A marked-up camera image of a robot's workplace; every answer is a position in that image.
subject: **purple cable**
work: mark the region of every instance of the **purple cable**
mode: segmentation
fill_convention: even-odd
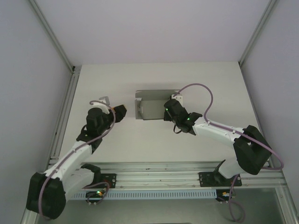
[[[223,202],[225,202],[225,200],[224,200],[223,198],[218,197],[218,196],[217,196],[217,198],[218,198],[219,200],[222,200]]]
[[[43,198],[43,192],[45,191],[45,188],[46,188],[46,185],[47,185],[47,183],[49,182],[49,180],[51,179],[51,177],[59,170],[59,168],[64,164],[64,162],[68,159],[68,158],[70,158],[70,156],[71,155],[73,155],[76,151],[78,151],[80,148],[82,148],[82,147],[84,147],[84,146],[86,146],[86,145],[88,145],[88,144],[90,144],[90,143],[92,143],[92,142],[94,142],[94,141],[96,141],[96,140],[98,140],[98,139],[101,139],[101,138],[103,138],[103,137],[105,137],[110,131],[111,131],[111,129],[113,128],[113,126],[114,126],[114,124],[115,124],[115,122],[116,122],[116,116],[115,116],[115,111],[114,111],[114,109],[110,106],[110,105],[108,105],[108,104],[106,104],[106,103],[103,103],[103,102],[101,102],[101,101],[98,101],[98,100],[92,100],[92,101],[90,101],[89,102],[89,104],[91,104],[91,105],[93,105],[93,103],[100,103],[100,104],[103,104],[103,105],[105,105],[105,106],[107,106],[110,110],[111,110],[111,112],[112,112],[112,114],[113,114],[113,122],[112,122],[112,124],[111,124],[111,126],[110,126],[110,128],[107,130],[107,131],[105,131],[102,135],[100,135],[100,136],[98,136],[98,137],[96,137],[96,138],[94,138],[94,139],[92,139],[92,140],[90,140],[90,141],[88,141],[88,142],[85,142],[84,144],[82,144],[82,145],[80,145],[80,146],[78,146],[77,148],[75,148],[75,150],[73,150],[73,151],[71,151],[58,165],[57,165],[57,167],[56,167],[56,169],[54,169],[53,171],[52,171],[52,173],[50,173],[50,175],[46,178],[46,180],[45,180],[45,182],[43,183],[43,185],[42,185],[42,188],[41,188],[41,191],[39,192],[39,197],[38,197],[38,212],[39,212],[39,215],[42,217],[42,218],[44,218],[45,220],[48,220],[48,219],[46,219],[45,218],[45,216],[43,216],[43,209],[42,209],[42,198]]]
[[[109,183],[107,183],[107,182],[100,182],[100,183],[96,183],[96,184],[93,184],[93,185],[89,185],[89,186],[85,186],[85,187],[84,187],[84,188],[93,188],[93,187],[96,187],[96,186],[98,186],[98,185],[102,185],[102,184],[107,185],[107,190],[106,190],[106,192],[103,194],[103,197],[102,197],[96,204],[100,204],[100,203],[104,200],[104,198],[107,196],[108,191],[109,191],[109,189],[110,189],[110,185],[109,185]],[[93,196],[93,195],[96,195],[96,193],[94,193],[94,194],[92,194],[92,195],[89,195],[89,196],[87,197],[87,202],[88,202],[88,203],[89,203],[89,199],[90,199],[91,196]]]
[[[234,220],[236,223],[242,223],[242,222],[244,222],[244,220],[245,220],[245,218],[246,218],[246,212],[245,212],[245,209],[244,209],[243,205],[241,205],[239,202],[236,202],[236,201],[234,201],[234,200],[232,199],[233,188],[234,188],[235,181],[237,180],[237,178],[238,178],[238,175],[236,175],[236,176],[234,177],[234,180],[233,180],[233,182],[232,182],[232,185],[230,186],[230,189],[229,189],[228,207],[229,207],[229,213],[230,213],[231,217],[233,218],[233,220]],[[233,209],[232,209],[232,203],[238,205],[238,206],[241,208],[241,210],[243,211],[243,218],[242,218],[242,219],[238,220],[238,219],[236,219],[236,218],[234,217]]]
[[[213,97],[213,93],[212,93],[212,91],[211,91],[206,85],[203,85],[203,84],[200,84],[200,83],[192,83],[192,84],[189,84],[189,85],[183,87],[182,89],[180,89],[174,96],[178,95],[181,91],[183,91],[184,89],[186,89],[186,88],[188,88],[188,87],[190,87],[190,86],[193,86],[193,85],[199,85],[199,86],[202,86],[202,87],[206,88],[206,89],[209,91],[210,95],[211,95],[211,102],[210,102],[210,105],[207,107],[207,109],[206,109],[206,111],[205,111],[205,113],[204,113],[204,119],[205,119],[205,121],[206,121],[207,123],[209,123],[210,125],[213,125],[213,126],[215,126],[215,127],[218,127],[218,128],[221,128],[221,129],[230,131],[230,132],[234,131],[234,130],[231,129],[231,128],[224,127],[224,126],[221,126],[221,125],[218,125],[218,124],[214,124],[214,123],[212,123],[212,122],[209,122],[209,120],[207,119],[206,114],[207,114],[207,112],[209,111],[209,109],[211,108],[211,106],[212,106],[212,104],[213,104],[214,97]],[[273,155],[275,155],[275,157],[276,157],[276,158],[279,160],[279,162],[280,162],[280,167],[278,167],[278,168],[263,167],[262,169],[268,169],[268,170],[280,170],[280,169],[282,169],[282,168],[284,167],[284,163],[282,162],[282,159],[281,159],[281,158],[279,157],[279,155],[278,155],[276,152],[274,152],[270,147],[266,146],[265,144],[263,144],[263,143],[257,141],[256,139],[251,138],[250,136],[248,136],[248,135],[246,135],[246,134],[243,134],[243,133],[241,133],[241,132],[239,132],[239,131],[236,131],[236,130],[235,130],[235,133],[237,133],[237,134],[239,134],[239,135],[241,135],[241,136],[243,136],[243,137],[249,139],[251,142],[254,142],[254,143],[260,145],[261,147],[267,149],[269,152],[271,152]],[[233,192],[233,188],[234,188],[234,184],[235,184],[235,181],[236,181],[237,178],[238,178],[238,175],[235,176],[235,178],[234,178],[234,180],[233,180],[233,182],[232,182],[232,185],[230,186],[229,199],[228,199],[228,206],[229,206],[229,212],[230,212],[230,215],[231,215],[231,217],[233,218],[233,220],[234,220],[235,222],[237,222],[237,223],[242,223],[242,222],[244,222],[245,217],[246,217],[245,209],[244,209],[244,207],[243,207],[239,202],[236,202],[236,201],[234,201],[234,200],[231,199],[232,192]],[[240,208],[242,209],[244,215],[243,215],[243,218],[242,218],[241,220],[237,220],[237,219],[234,217],[233,212],[232,212],[232,207],[231,207],[231,204],[232,204],[232,203],[239,205]]]

